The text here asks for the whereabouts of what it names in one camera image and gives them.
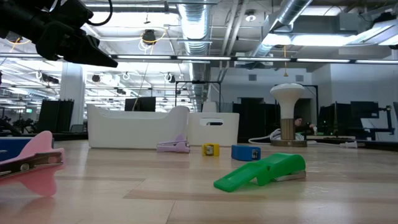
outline ceiling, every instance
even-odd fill
[[[104,2],[108,1],[84,1],[85,3],[91,2]],[[118,1],[128,2],[131,4],[141,4],[145,6],[147,1]],[[304,10],[302,15],[311,16],[336,16],[347,7],[350,8],[349,13],[357,14],[361,11],[371,11],[379,7],[395,4],[396,1],[313,1],[309,7]],[[150,1],[153,3],[161,3],[162,1]],[[218,4],[211,7],[211,46],[210,55],[219,55],[221,46],[226,33],[226,24],[228,19],[231,19],[230,12],[234,1],[222,0]],[[233,45],[232,54],[235,52],[250,52],[262,41],[261,30],[264,25],[266,15],[271,14],[279,9],[280,1],[249,1],[247,10],[254,10],[256,20],[248,22],[243,19],[241,28],[238,32],[238,39]],[[108,17],[108,12],[95,12],[92,22],[100,22]],[[154,55],[184,55],[184,44],[179,40],[183,39],[181,29],[180,17],[177,14],[165,13],[146,13],[146,12],[116,12],[113,14],[112,19],[104,26],[92,27],[85,24],[82,29],[87,34],[95,36],[101,43],[100,49],[107,54],[154,54]],[[153,47],[143,49],[144,46],[140,45],[141,35],[147,29],[154,29],[155,35],[159,41]],[[0,39],[0,52],[15,52],[15,53],[36,53],[35,45],[28,42],[22,45],[14,45],[5,39]],[[299,46],[287,45],[285,49],[274,47],[271,52],[274,57],[303,57],[303,58],[339,58],[339,57],[353,57],[356,58],[384,58],[389,54],[387,46],[367,46],[367,47],[314,47],[314,46]],[[34,98],[34,104],[39,102],[43,97],[58,98],[59,87],[58,85],[43,83],[38,78],[38,72],[50,75],[62,81],[62,61],[53,62],[48,60],[21,60],[18,58],[7,58],[3,61],[0,58],[0,70],[3,73],[3,83],[10,85],[49,85],[53,88],[21,88],[15,89],[0,89],[0,98],[27,98],[28,92],[31,98]],[[274,63],[268,68],[278,70],[284,68],[284,63]],[[299,71],[303,75],[310,72],[313,64],[310,63],[292,63],[289,68],[302,68],[302,70],[294,70],[293,73]],[[171,109],[174,101],[174,91],[172,88],[175,84],[166,81],[167,74],[174,75],[176,80],[190,80],[189,63],[145,63],[145,62],[120,62],[117,68],[96,67],[91,65],[82,65],[85,73],[87,74],[87,90],[86,101],[97,101],[100,104],[110,102],[114,105],[113,110],[123,110],[125,97],[136,97],[139,90],[131,90],[127,95],[116,93],[116,90],[99,90],[95,89],[96,86],[111,86],[119,85],[122,87],[136,87],[140,88],[141,83],[144,88],[140,92],[140,96],[158,96],[160,97],[158,108],[159,111],[168,111]],[[248,73],[243,69],[231,68],[226,74],[226,83],[245,83],[246,78],[240,78],[240,73]],[[211,68],[211,78],[215,78],[217,68]],[[100,75],[107,79],[106,82],[93,82],[92,76]],[[153,88],[158,90],[147,90],[145,88]],[[187,98],[190,95],[188,91],[182,91],[180,97]],[[170,102],[166,102],[163,98],[169,97]],[[21,101],[9,100],[0,101],[0,106],[11,106],[21,104]]]

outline ceiling duct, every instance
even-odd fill
[[[294,21],[301,15],[304,9],[311,4],[312,0],[284,0],[281,4],[279,11],[274,14],[268,15],[266,22],[270,24],[263,31],[266,35],[276,29],[287,26],[289,30],[293,28]],[[265,57],[268,52],[273,48],[273,45],[265,45],[260,43],[255,50],[252,51],[252,57]]]
[[[185,42],[185,50],[188,55],[208,55],[209,43],[200,42],[206,40],[209,35],[209,15],[210,7],[201,4],[181,4],[178,5],[181,15],[181,28],[185,40],[197,40]],[[204,80],[206,72],[205,63],[189,64],[191,80]],[[192,85],[195,98],[202,98],[203,85]],[[201,102],[196,100],[197,108],[201,107]]]

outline desk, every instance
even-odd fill
[[[155,150],[64,147],[67,168],[56,173],[58,192],[40,198],[22,184],[0,186],[1,223],[398,223],[398,153],[328,146],[286,148],[303,155],[307,179],[246,185],[233,193],[213,182],[245,164],[230,158]]]
[[[343,139],[355,139],[355,136],[307,136],[307,140],[314,140],[314,139],[336,139],[336,138],[343,138]]]

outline black monitor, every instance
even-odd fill
[[[352,101],[353,118],[379,118],[379,103],[373,101]]]
[[[333,125],[333,118],[335,115],[334,107],[332,106],[321,106],[318,115],[318,126]]]
[[[132,111],[132,107],[136,103],[136,100],[137,98],[126,99],[124,110]],[[140,97],[138,98],[138,102],[136,103],[134,111],[155,112],[155,110],[156,110],[156,97]]]
[[[396,117],[398,120],[398,102],[393,102],[393,104],[394,104],[394,111],[396,111]]]

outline wall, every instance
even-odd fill
[[[331,65],[331,98],[339,103],[377,101],[380,108],[398,101],[398,67],[396,65]],[[397,127],[395,111],[392,125]],[[380,111],[379,119],[370,119],[375,128],[387,127],[387,115]],[[378,133],[380,141],[398,141],[398,134]]]
[[[218,68],[211,68],[211,78],[216,80],[219,73]],[[257,81],[249,81],[248,75],[256,74]],[[298,82],[303,85],[312,84],[312,74],[304,68],[288,68],[288,77],[284,76],[285,70],[279,69],[254,69],[247,70],[243,68],[230,68],[225,75],[221,85],[221,108],[223,112],[232,112],[232,102],[240,103],[239,98],[263,98],[265,103],[274,103],[275,99],[270,94],[272,87],[282,83],[296,83],[295,76],[303,75],[304,81]],[[312,122],[316,122],[315,89],[306,90],[302,98],[314,99],[312,101]],[[218,92],[213,87],[210,88],[208,97],[211,101],[218,103]]]
[[[331,96],[331,65],[324,65],[312,73],[312,85],[318,85],[319,107],[333,103]]]

